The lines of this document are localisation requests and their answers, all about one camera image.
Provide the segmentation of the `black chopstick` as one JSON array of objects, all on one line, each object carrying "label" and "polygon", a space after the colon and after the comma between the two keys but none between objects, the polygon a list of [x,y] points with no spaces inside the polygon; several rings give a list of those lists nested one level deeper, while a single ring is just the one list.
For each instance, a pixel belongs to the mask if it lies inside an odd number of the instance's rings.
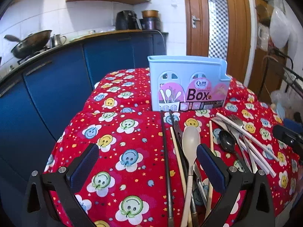
[{"label": "black chopstick", "polygon": [[163,150],[164,150],[164,163],[165,163],[165,180],[166,180],[166,193],[167,193],[167,217],[168,217],[168,226],[174,227],[174,214],[173,214],[173,199],[172,199],[172,190],[170,183],[170,173],[169,173],[169,156],[167,151],[167,141],[165,134],[165,124],[163,121],[164,112],[160,111],[161,117],[161,128],[163,134]]}]

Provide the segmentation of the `blue kitchen base cabinets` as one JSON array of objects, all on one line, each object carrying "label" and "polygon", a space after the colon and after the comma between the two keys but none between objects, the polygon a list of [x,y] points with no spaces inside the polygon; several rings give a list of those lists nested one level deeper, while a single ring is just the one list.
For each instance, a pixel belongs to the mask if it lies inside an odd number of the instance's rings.
[{"label": "blue kitchen base cabinets", "polygon": [[168,33],[116,32],[51,49],[1,79],[1,216],[21,226],[29,176],[107,73],[165,55]]}]

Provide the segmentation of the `white chopstick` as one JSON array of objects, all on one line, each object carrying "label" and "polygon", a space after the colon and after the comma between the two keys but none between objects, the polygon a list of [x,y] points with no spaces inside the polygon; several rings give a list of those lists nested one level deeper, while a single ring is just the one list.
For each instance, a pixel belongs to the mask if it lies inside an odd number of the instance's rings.
[{"label": "white chopstick", "polygon": [[265,158],[259,153],[259,151],[244,137],[242,133],[240,133],[237,129],[235,129],[230,124],[226,124],[218,117],[214,117],[211,119],[224,130],[229,131],[236,139],[237,144],[239,145],[242,151],[246,150],[249,154],[251,170],[253,173],[256,173],[259,169],[263,170],[266,175],[271,175],[272,178],[276,176],[275,171],[271,168],[271,166],[267,163]]},{"label": "white chopstick", "polygon": [[227,124],[231,125],[233,128],[238,130],[240,133],[242,133],[245,137],[252,140],[255,144],[257,144],[261,149],[266,151],[273,159],[275,159],[277,162],[279,162],[279,159],[275,156],[275,154],[269,150],[264,144],[262,144],[259,140],[257,140],[251,133],[246,131],[244,128],[238,127],[234,122],[232,122],[228,117],[222,115],[220,112],[216,113],[216,116],[225,121]]}]

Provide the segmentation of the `light wooden chopstick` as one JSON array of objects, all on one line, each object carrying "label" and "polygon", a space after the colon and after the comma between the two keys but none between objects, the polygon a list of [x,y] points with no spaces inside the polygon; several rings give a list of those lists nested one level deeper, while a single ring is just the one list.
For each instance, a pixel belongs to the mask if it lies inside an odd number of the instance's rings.
[{"label": "light wooden chopstick", "polygon": [[177,158],[177,163],[178,163],[178,168],[179,168],[179,173],[180,173],[180,178],[181,178],[181,183],[182,183],[183,194],[184,194],[184,196],[186,196],[186,181],[185,181],[183,166],[182,166],[182,162],[181,162],[181,157],[180,157],[180,153],[179,153],[179,149],[178,149],[174,129],[172,127],[170,127],[170,133],[171,133],[171,136],[172,136],[174,149],[175,149],[175,155],[176,155],[176,158]]},{"label": "light wooden chopstick", "polygon": [[[210,150],[213,152],[214,151],[214,144],[213,144],[212,121],[209,121],[209,138],[210,138]],[[209,192],[208,192],[208,200],[207,200],[207,205],[206,205],[205,218],[207,218],[208,215],[211,212],[212,197],[213,197],[213,186],[210,182],[210,177],[209,176],[208,176],[208,179],[209,179]]]}]

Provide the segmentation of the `steel fork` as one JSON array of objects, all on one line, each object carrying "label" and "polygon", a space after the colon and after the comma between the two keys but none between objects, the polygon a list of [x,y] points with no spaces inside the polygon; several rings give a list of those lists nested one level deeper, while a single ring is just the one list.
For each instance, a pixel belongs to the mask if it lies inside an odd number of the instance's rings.
[{"label": "steel fork", "polygon": [[[243,127],[243,121],[237,117],[236,115],[229,115],[228,118],[234,122],[236,125],[238,125],[238,127],[242,128]],[[253,170],[253,173],[256,173],[257,172],[257,166],[256,166],[256,163],[255,163],[255,160],[254,160],[254,157],[253,157],[253,153],[252,151],[250,150],[250,147],[248,145],[248,142],[246,141],[245,139],[245,136],[241,133],[240,134],[240,137],[241,139],[243,140],[246,148],[247,148],[247,152],[249,154],[249,157],[250,157],[250,161],[251,161],[251,167],[252,167],[252,170]]]}]

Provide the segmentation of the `black spoon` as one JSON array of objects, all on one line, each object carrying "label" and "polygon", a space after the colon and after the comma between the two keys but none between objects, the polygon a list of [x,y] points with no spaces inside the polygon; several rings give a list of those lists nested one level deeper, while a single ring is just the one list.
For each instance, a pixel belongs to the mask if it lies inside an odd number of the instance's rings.
[{"label": "black spoon", "polygon": [[234,154],[237,157],[237,159],[240,161],[240,163],[242,164],[244,170],[247,173],[250,172],[250,169],[247,167],[247,165],[244,162],[244,160],[242,159],[242,157],[235,150],[236,142],[235,142],[233,136],[228,131],[221,130],[219,132],[219,139],[220,139],[220,144],[221,144],[222,148],[226,152]]}]

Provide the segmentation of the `red smiley flower tablecloth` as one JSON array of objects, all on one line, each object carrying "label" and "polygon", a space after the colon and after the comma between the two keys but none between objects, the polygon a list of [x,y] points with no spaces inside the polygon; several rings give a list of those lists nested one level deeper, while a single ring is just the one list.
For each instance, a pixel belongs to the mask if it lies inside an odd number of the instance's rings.
[{"label": "red smiley flower tablecloth", "polygon": [[[181,129],[195,127],[201,141],[210,145],[209,121],[217,112],[234,114],[243,127],[271,150],[263,157],[275,171],[268,176],[274,213],[291,207],[295,189],[302,182],[302,166],[292,149],[275,139],[272,128],[281,118],[241,82],[232,79],[226,104],[218,109],[175,112]],[[174,201],[174,224],[182,219],[184,195],[170,133],[171,119],[164,114],[170,182]],[[212,122],[216,156],[228,166],[242,171],[235,155],[222,149],[219,126]],[[108,73],[97,82],[79,112],[56,142],[45,173],[68,166],[91,143],[99,148],[99,158],[76,199],[98,226],[167,226],[167,195],[163,134],[159,112],[151,108],[151,85],[147,68]]]}]

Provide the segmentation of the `wooden shelf unit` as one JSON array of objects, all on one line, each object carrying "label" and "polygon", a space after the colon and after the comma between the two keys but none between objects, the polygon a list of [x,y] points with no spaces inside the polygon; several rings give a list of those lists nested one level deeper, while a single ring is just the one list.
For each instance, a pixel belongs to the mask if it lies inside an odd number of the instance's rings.
[{"label": "wooden shelf unit", "polygon": [[274,61],[270,58],[263,58],[271,55],[279,63],[285,64],[286,59],[274,53],[274,44],[270,37],[270,22],[274,10],[274,0],[254,0],[254,8],[257,19],[256,29],[256,50],[254,63],[250,75],[249,89],[257,94],[258,99],[265,103],[270,103],[270,93],[281,87],[282,80],[275,74],[271,66]]}]

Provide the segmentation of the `beige plastic spoon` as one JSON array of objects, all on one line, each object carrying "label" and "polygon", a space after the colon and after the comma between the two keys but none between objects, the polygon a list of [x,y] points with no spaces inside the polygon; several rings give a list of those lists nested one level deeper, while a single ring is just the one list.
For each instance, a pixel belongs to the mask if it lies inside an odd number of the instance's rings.
[{"label": "beige plastic spoon", "polygon": [[183,208],[181,226],[187,226],[188,216],[190,214],[194,163],[197,158],[197,147],[199,145],[200,145],[200,135],[198,130],[193,126],[186,127],[182,136],[182,149],[188,161],[188,174],[187,174],[186,195],[185,195],[185,203]]}]

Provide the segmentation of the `white plastic bag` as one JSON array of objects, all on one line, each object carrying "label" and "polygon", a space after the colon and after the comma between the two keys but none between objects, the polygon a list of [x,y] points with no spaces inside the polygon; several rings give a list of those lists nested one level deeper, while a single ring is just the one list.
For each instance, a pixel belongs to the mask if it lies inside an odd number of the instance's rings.
[{"label": "white plastic bag", "polygon": [[288,42],[291,30],[284,13],[274,7],[270,21],[270,37],[276,48],[283,48]]}]

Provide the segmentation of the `light blue utensil box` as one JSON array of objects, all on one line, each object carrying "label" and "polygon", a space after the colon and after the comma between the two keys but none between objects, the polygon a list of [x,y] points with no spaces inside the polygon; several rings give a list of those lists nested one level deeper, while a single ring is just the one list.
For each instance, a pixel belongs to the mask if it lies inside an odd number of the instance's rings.
[{"label": "light blue utensil box", "polygon": [[189,111],[224,106],[231,77],[227,62],[204,56],[149,56],[153,111]]}]

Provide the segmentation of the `wooden door with glass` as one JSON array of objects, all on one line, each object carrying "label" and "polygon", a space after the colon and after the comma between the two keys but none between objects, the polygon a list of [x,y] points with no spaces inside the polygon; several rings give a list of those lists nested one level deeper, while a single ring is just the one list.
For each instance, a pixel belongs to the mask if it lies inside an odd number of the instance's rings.
[{"label": "wooden door with glass", "polygon": [[185,0],[187,55],[221,58],[244,82],[251,47],[249,0]]}]

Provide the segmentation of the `black wok on stove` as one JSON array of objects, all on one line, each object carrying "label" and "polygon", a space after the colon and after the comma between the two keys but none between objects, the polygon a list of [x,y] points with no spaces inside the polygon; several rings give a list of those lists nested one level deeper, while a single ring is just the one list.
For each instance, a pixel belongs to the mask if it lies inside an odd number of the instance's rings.
[{"label": "black wok on stove", "polygon": [[28,35],[25,39],[20,40],[18,37],[7,34],[4,39],[17,44],[12,48],[11,53],[17,59],[24,59],[35,52],[42,50],[50,39],[52,30],[43,30]]}]

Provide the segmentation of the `black air fryer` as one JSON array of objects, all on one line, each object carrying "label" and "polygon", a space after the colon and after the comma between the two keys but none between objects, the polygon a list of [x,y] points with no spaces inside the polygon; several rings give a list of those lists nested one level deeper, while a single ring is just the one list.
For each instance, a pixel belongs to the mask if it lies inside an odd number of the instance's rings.
[{"label": "black air fryer", "polygon": [[140,20],[133,10],[123,10],[117,13],[116,30],[141,30]]}]

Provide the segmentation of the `dark pot with wooden lid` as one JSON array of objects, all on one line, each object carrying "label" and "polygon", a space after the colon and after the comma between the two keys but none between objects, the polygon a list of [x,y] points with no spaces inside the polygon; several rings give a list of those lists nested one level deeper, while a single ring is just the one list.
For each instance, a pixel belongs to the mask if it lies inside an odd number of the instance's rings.
[{"label": "dark pot with wooden lid", "polygon": [[140,23],[143,30],[161,31],[162,25],[158,10],[143,10]]}]

